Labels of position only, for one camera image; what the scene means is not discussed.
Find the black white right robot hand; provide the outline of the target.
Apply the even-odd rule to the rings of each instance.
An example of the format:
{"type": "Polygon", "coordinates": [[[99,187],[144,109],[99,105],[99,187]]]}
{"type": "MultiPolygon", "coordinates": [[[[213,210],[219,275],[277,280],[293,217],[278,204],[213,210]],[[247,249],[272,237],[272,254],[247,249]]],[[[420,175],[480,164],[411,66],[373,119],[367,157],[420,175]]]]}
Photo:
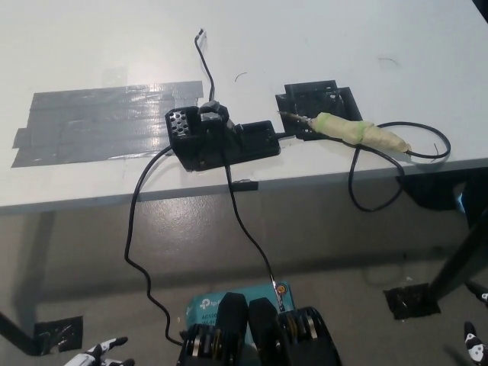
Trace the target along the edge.
{"type": "MultiPolygon", "coordinates": [[[[487,307],[487,288],[474,281],[466,281],[466,288],[487,307]]],[[[464,344],[470,359],[475,365],[487,365],[487,345],[478,337],[474,324],[464,323],[464,344]]]]}

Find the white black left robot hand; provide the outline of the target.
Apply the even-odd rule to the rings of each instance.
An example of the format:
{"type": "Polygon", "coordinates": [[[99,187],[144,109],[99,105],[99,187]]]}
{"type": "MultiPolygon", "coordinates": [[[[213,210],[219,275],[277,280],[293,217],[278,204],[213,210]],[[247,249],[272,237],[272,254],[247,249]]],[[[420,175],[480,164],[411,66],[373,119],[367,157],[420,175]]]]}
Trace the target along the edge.
{"type": "Polygon", "coordinates": [[[109,339],[104,342],[98,343],[96,346],[78,353],[71,360],[65,363],[65,366],[115,366],[126,365],[134,366],[135,361],[132,358],[128,358],[124,361],[119,361],[111,358],[106,358],[106,354],[117,346],[122,346],[128,341],[127,337],[119,337],[109,339]]]}

